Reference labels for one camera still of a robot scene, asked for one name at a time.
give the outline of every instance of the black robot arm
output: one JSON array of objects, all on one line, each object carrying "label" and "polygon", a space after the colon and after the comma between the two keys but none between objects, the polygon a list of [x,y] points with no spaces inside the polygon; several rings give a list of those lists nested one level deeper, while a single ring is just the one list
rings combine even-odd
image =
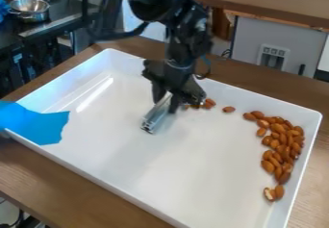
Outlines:
[{"label": "black robot arm", "polygon": [[[133,32],[113,33],[109,38],[140,35],[149,22],[164,24],[167,42],[165,60],[145,61],[142,75],[152,83],[155,103],[167,91],[173,94],[171,113],[175,113],[182,103],[200,105],[206,93],[195,82],[194,71],[196,60],[212,47],[207,24],[208,10],[195,0],[129,0],[129,4],[143,23]],[[83,0],[83,18],[88,21],[88,0]]]}]

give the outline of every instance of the pile of almonds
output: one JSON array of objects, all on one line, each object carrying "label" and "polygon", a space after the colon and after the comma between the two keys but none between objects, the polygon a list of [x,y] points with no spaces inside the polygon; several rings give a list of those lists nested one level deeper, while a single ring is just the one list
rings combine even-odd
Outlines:
[{"label": "pile of almonds", "polygon": [[260,128],[256,135],[263,138],[262,144],[270,148],[263,154],[261,165],[266,172],[274,175],[279,185],[274,190],[265,188],[264,195],[269,201],[278,200],[285,193],[282,185],[291,178],[293,165],[302,153],[304,130],[280,116],[265,116],[259,111],[245,113],[243,117],[257,122]]}]

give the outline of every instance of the gloved hand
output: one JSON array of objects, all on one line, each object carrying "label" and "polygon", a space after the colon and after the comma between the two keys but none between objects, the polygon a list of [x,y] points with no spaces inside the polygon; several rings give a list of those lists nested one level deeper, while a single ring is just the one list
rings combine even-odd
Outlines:
[{"label": "gloved hand", "polygon": [[0,0],[0,23],[4,21],[4,16],[8,14],[8,9],[10,6],[5,0]]},{"label": "gloved hand", "polygon": [[68,120],[69,112],[40,114],[0,100],[0,132],[10,129],[40,146],[59,143]]}]

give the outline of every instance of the metal bowl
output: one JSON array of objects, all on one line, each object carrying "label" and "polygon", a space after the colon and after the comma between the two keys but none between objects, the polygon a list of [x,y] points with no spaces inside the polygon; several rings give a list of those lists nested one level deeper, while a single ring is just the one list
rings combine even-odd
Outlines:
[{"label": "metal bowl", "polygon": [[44,13],[49,10],[49,3],[45,0],[13,0],[11,8],[20,13]]},{"label": "metal bowl", "polygon": [[9,13],[26,23],[39,23],[49,19],[50,5],[47,0],[14,0]]}]

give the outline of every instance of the white tray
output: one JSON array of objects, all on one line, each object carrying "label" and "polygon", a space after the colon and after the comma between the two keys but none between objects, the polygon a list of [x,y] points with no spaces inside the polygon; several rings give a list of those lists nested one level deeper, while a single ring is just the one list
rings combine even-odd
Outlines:
[{"label": "white tray", "polygon": [[[157,135],[139,127],[151,109],[151,85],[138,57],[108,49],[19,101],[37,112],[70,110],[59,144],[38,146],[10,135],[176,227],[282,228],[288,218],[322,115],[244,89],[204,80],[211,111],[179,111]],[[234,106],[233,114],[221,108]],[[248,111],[280,115],[305,129],[303,154],[276,203],[260,166],[266,147]]]}]

